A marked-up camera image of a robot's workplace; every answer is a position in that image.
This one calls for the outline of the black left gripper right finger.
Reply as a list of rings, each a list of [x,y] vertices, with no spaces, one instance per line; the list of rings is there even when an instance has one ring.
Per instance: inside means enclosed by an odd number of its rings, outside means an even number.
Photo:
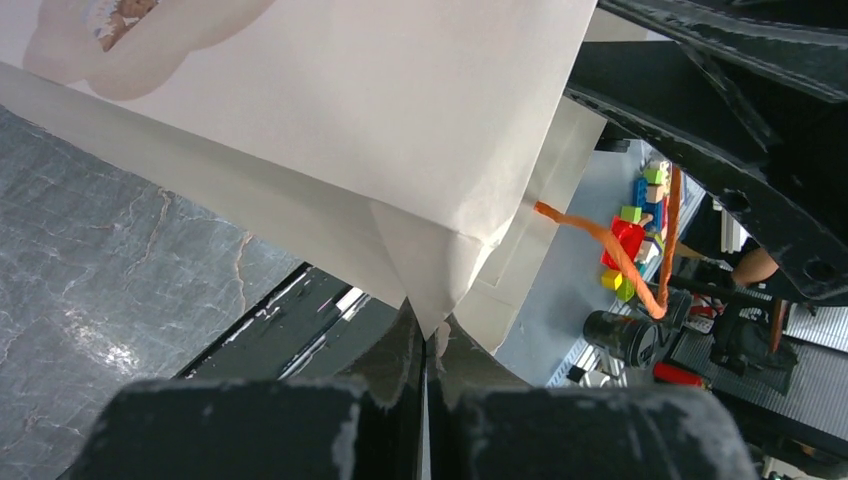
[[[486,447],[486,395],[529,384],[498,362],[449,317],[427,341],[427,413],[433,479],[474,479]]]

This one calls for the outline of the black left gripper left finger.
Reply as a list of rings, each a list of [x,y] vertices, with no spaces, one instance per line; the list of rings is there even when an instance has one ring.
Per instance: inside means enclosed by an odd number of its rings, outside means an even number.
[[[333,379],[335,479],[417,479],[424,347],[409,301],[371,347]]]

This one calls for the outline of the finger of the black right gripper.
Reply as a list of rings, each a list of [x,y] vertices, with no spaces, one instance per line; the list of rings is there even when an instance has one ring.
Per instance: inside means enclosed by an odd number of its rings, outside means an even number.
[[[845,1],[610,0],[597,6],[825,102],[847,100]]]
[[[693,178],[811,302],[847,298],[847,105],[673,41],[585,42],[566,95]]]

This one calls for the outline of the paper takeout bag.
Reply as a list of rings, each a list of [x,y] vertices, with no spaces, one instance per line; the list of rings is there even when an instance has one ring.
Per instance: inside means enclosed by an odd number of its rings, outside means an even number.
[[[397,306],[504,343],[604,128],[592,1],[5,1],[1,102]]]

